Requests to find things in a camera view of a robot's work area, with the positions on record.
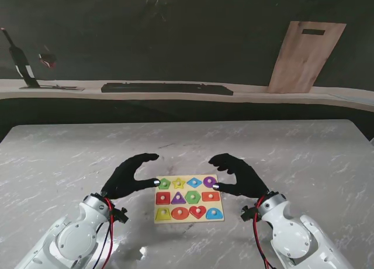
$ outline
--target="red wire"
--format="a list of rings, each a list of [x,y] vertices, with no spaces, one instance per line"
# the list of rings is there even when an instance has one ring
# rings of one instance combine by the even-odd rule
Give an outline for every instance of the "red wire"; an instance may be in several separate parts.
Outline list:
[[[113,218],[113,215],[112,215],[112,203],[110,202],[110,200],[108,198],[104,198],[106,200],[106,202],[108,203],[108,207],[109,207],[109,210],[110,210],[110,248],[109,248],[109,253],[108,253],[108,256],[106,257],[106,260],[104,262],[104,265],[103,267],[101,267],[101,269],[104,269],[106,263],[108,263],[109,261],[109,257],[110,255],[112,254],[112,249],[113,249],[113,224],[114,224],[114,218]]]
[[[262,196],[259,200],[258,200],[258,202],[257,202],[257,204],[256,204],[256,208],[258,208],[260,205],[261,205],[261,203],[262,203],[262,201],[265,199],[265,195],[264,196]],[[261,253],[261,256],[265,256],[264,255],[264,252],[262,251],[262,248],[261,248],[261,245],[259,244],[259,240],[258,240],[258,233],[257,233],[257,216],[258,216],[258,213],[256,212],[255,213],[255,218],[254,218],[254,223],[253,223],[253,232],[254,232],[254,235],[255,235],[255,239],[256,239],[256,241],[258,242],[258,249],[259,249],[259,251],[260,251],[260,253]],[[269,262],[268,262],[268,260],[265,258],[265,264],[266,264],[266,269],[269,269]]]

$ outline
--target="marble table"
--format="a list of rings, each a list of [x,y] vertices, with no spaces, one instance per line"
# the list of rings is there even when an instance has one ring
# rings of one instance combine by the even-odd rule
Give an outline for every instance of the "marble table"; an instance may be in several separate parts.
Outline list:
[[[318,221],[355,268],[374,266],[374,146],[347,120],[305,120],[14,127],[0,144],[0,267],[14,268],[56,219],[75,216],[85,195],[143,152],[160,158],[138,169],[138,179],[216,173],[234,183],[208,160],[242,157]],[[263,268],[252,225],[240,218],[254,201],[222,197],[224,222],[177,225],[154,224],[153,189],[117,200],[130,221],[115,224],[107,269]],[[270,228],[258,228],[265,254],[281,268]]]

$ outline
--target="yellow trapezoid puzzle piece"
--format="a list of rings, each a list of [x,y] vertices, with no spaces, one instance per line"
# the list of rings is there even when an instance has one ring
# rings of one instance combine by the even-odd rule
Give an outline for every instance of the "yellow trapezoid puzzle piece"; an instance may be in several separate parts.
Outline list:
[[[176,179],[176,181],[173,181],[174,189],[183,189],[183,185],[186,183],[185,181],[181,180],[179,177]]]
[[[168,208],[159,208],[157,210],[157,214],[156,214],[156,221],[160,221],[160,220],[170,220],[171,217],[170,217],[170,212],[169,212],[169,209]]]

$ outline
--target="yellow star puzzle piece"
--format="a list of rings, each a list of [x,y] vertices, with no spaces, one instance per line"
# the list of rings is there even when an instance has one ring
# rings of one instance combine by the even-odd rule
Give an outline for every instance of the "yellow star puzzle piece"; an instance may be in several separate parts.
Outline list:
[[[176,179],[176,181],[173,181],[174,189],[183,189],[183,184],[186,183],[185,181],[181,180],[179,177]]]

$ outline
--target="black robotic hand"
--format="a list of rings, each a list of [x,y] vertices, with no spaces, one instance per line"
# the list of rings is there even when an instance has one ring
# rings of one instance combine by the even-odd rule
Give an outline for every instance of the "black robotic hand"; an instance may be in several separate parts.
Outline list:
[[[128,158],[115,169],[101,189],[101,195],[109,199],[119,199],[130,195],[134,191],[158,186],[160,181],[156,178],[140,181],[134,178],[136,170],[142,163],[154,161],[158,157],[157,154],[144,153]]]
[[[254,169],[245,161],[230,154],[215,155],[209,164],[218,167],[219,171],[227,170],[228,174],[235,174],[236,184],[216,183],[213,189],[235,196],[243,195],[249,198],[260,198],[269,192],[268,187],[259,178]]]

